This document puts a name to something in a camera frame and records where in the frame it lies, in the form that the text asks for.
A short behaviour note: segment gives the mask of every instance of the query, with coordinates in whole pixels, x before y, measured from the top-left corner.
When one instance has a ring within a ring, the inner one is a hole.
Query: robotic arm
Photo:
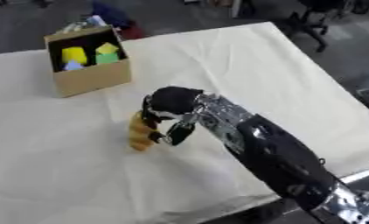
[[[145,97],[142,119],[154,130],[163,120],[178,119],[165,135],[157,130],[149,135],[169,145],[181,144],[199,123],[259,180],[320,222],[331,215],[345,223],[369,224],[369,192],[352,191],[324,168],[324,159],[290,133],[223,96],[161,88]]]

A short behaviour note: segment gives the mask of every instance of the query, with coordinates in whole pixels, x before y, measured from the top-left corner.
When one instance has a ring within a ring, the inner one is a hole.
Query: cardboard box
[[[107,42],[120,48],[118,51],[120,60],[111,64],[96,65],[95,50]],[[111,26],[46,36],[45,45],[50,53],[54,81],[59,94],[63,97],[131,81],[128,55]],[[88,63],[80,70],[64,71],[62,49],[71,46],[82,46],[87,54]]]

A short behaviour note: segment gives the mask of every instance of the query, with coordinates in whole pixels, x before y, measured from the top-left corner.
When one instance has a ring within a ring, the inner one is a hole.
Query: yellow block
[[[129,144],[137,151],[146,151],[154,144],[149,139],[150,133],[156,131],[143,123],[141,112],[136,113],[130,120],[129,125]]]
[[[119,47],[117,47],[116,45],[106,43],[104,45],[101,45],[99,48],[97,48],[96,52],[101,53],[101,54],[116,53],[118,49]]]
[[[64,63],[69,63],[71,60],[74,60],[81,65],[86,65],[88,63],[87,55],[85,54],[84,49],[80,46],[62,49],[62,61]]]

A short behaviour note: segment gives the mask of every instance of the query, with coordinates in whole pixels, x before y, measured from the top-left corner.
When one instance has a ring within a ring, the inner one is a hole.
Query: white cloth
[[[223,94],[301,139],[338,176],[369,169],[369,110],[272,24],[123,43],[133,81],[57,98],[45,51],[0,55],[0,224],[196,223],[273,199],[201,127],[175,148],[128,147],[146,94]]]

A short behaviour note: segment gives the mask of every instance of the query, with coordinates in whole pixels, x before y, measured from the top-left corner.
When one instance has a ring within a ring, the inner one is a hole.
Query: green block
[[[98,64],[98,65],[115,63],[115,62],[118,62],[118,61],[119,61],[119,58],[118,58],[118,54],[116,52],[96,55],[96,64]]]

